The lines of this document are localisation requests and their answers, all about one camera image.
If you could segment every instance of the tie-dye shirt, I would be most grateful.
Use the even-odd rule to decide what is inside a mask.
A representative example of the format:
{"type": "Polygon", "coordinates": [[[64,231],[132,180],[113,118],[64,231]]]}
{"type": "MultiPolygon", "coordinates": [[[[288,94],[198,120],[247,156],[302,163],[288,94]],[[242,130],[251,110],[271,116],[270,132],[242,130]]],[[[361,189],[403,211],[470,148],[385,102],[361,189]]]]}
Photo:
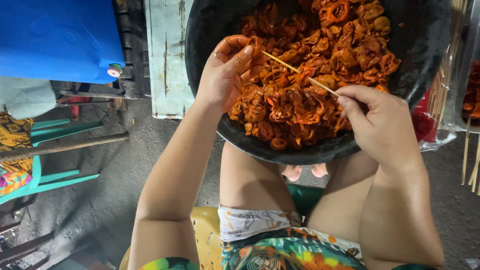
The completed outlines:
{"type": "MultiPolygon", "coordinates": [[[[343,251],[298,228],[260,233],[247,239],[224,242],[224,270],[366,270],[355,250],[343,251]]],[[[185,258],[164,258],[140,270],[199,270],[185,258]]],[[[436,270],[419,264],[393,270],[436,270]]]]}

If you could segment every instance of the hand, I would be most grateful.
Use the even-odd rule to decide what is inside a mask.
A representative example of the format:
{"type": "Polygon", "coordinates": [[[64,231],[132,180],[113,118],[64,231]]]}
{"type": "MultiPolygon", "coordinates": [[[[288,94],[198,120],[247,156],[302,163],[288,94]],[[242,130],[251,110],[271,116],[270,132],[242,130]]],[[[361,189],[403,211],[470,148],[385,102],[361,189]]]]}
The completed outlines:
{"type": "Polygon", "coordinates": [[[256,76],[265,62],[264,57],[253,58],[254,48],[248,45],[249,40],[246,36],[235,35],[224,38],[217,45],[205,64],[198,87],[198,102],[217,107],[222,113],[233,107],[242,85],[256,76]]]}
{"type": "Polygon", "coordinates": [[[357,144],[380,166],[403,170],[421,159],[406,101],[366,86],[342,87],[337,93],[357,144]],[[368,106],[367,115],[353,98],[368,106]]]}

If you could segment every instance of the black plastic bowl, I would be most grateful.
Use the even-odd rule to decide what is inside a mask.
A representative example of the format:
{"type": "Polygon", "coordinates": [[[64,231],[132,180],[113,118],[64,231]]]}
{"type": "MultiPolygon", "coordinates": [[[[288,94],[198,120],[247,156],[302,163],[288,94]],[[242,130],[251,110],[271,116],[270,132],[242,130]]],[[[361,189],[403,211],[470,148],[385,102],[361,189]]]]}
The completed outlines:
{"type": "MultiPolygon", "coordinates": [[[[250,14],[260,0],[195,0],[188,19],[185,59],[192,93],[197,94],[208,56],[224,37],[240,32],[242,17],[250,14]]],[[[297,0],[277,0],[280,15],[299,9],[297,0]]],[[[388,46],[402,60],[391,77],[392,94],[408,101],[413,108],[432,83],[450,38],[450,0],[383,0],[385,16],[391,21],[388,46]]],[[[242,126],[234,125],[224,114],[217,131],[237,148],[262,160],[308,165],[327,162],[359,151],[353,132],[319,141],[300,150],[273,150],[266,142],[245,136],[242,126]]]]}

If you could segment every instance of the blue plastic jug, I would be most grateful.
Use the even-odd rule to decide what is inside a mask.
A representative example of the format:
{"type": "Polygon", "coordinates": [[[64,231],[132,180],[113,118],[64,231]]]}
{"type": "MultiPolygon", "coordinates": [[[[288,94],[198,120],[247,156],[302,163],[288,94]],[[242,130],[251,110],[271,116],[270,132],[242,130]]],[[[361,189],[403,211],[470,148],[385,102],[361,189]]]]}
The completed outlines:
{"type": "Polygon", "coordinates": [[[1,76],[106,84],[125,66],[111,0],[2,1],[0,29],[1,76]]]}

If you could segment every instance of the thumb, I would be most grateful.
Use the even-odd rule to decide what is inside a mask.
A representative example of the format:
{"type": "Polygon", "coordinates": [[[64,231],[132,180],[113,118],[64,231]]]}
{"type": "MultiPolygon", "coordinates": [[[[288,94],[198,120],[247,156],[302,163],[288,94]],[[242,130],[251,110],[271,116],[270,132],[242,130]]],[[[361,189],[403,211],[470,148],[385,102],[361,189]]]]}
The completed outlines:
{"type": "Polygon", "coordinates": [[[353,132],[371,126],[356,101],[345,96],[340,96],[337,101],[343,107],[343,112],[347,115],[348,120],[352,124],[353,132]]]}
{"type": "Polygon", "coordinates": [[[224,67],[229,75],[235,75],[240,69],[244,67],[252,59],[255,49],[252,45],[248,45],[239,53],[235,54],[232,59],[224,64],[224,67]]]}

